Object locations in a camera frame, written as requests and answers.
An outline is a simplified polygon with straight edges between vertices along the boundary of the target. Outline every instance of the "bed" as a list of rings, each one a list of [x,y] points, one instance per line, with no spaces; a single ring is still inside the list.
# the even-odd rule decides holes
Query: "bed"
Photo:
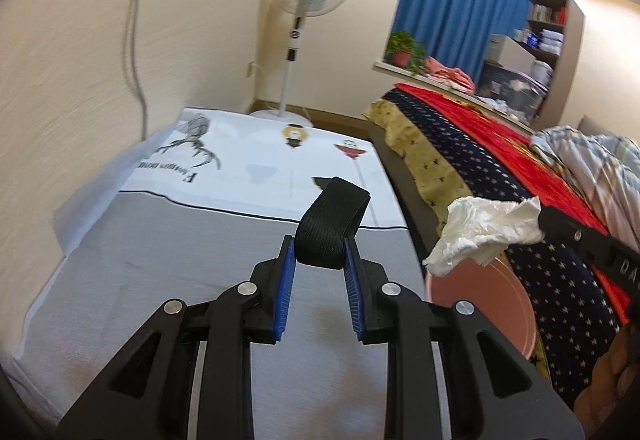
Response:
[[[396,84],[365,116],[421,259],[437,241],[447,206],[463,196],[520,201],[539,195],[543,203],[599,225],[571,189],[527,152],[526,139],[470,103]],[[573,407],[624,319],[619,294],[567,243],[552,237],[510,246],[504,259],[536,314],[538,340],[531,360]]]
[[[422,294],[370,142],[200,109],[186,109],[156,140],[107,167],[54,219],[67,257],[4,366],[47,428],[164,301],[215,299],[276,257],[333,176],[371,193],[356,235],[362,257]],[[386,347],[358,344],[340,271],[296,269],[287,330],[275,347],[252,347],[252,382],[258,438],[368,439],[383,430]]]

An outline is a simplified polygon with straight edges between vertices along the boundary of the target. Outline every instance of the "wall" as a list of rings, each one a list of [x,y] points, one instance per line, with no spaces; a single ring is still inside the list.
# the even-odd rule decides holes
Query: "wall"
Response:
[[[588,115],[614,133],[640,139],[640,6],[587,1],[580,59],[561,123],[576,127]]]
[[[575,76],[560,123],[588,115],[614,133],[640,138],[640,9],[625,0],[574,0],[584,13]]]
[[[382,57],[398,0],[346,0],[333,12],[308,20],[287,101],[342,115],[360,113],[398,80],[371,71]],[[277,100],[292,16],[263,0],[265,22],[256,79],[258,98]]]
[[[62,258],[52,212],[140,137],[122,71],[128,1],[0,1],[0,352]],[[249,105],[257,11],[258,0],[142,0],[151,131],[185,104]]]

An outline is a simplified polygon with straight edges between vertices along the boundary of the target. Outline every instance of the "crumpled paper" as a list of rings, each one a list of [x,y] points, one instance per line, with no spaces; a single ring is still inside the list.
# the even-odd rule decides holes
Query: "crumpled paper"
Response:
[[[486,266],[509,245],[531,245],[545,236],[538,226],[538,197],[517,203],[468,196],[453,201],[448,209],[442,236],[422,261],[439,277],[468,257]]]

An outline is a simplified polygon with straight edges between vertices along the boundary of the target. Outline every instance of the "navy blanket with stars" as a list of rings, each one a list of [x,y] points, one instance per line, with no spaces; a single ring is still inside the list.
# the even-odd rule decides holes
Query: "navy blanket with stars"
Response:
[[[393,89],[383,97],[424,134],[463,178],[475,197],[521,201],[532,194],[496,158],[438,111]],[[606,353],[619,323],[591,270],[561,240],[547,236],[531,246],[506,250],[533,304],[554,389],[573,409]]]

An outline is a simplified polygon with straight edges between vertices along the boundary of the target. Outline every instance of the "power cord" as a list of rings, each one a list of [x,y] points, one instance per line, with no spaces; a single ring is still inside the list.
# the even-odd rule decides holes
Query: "power cord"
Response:
[[[306,119],[307,119],[309,122],[312,122],[312,120],[311,120],[311,115],[309,115],[309,112],[308,112],[308,110],[306,109],[306,107],[304,107],[304,106],[301,106],[301,107],[302,107],[302,113],[304,113],[304,114],[306,115]]]
[[[129,66],[131,71],[132,84],[130,86],[133,89],[135,96],[140,101],[140,107],[142,108],[142,141],[145,141],[148,136],[148,104],[146,103],[145,94],[142,91],[142,84],[140,83],[140,76],[138,75],[138,66],[136,59],[136,33],[138,31],[138,13],[140,10],[140,0],[130,0],[129,16],[127,17],[127,23],[125,28],[125,38],[128,39],[129,47]],[[123,52],[124,60],[126,60],[126,51]]]

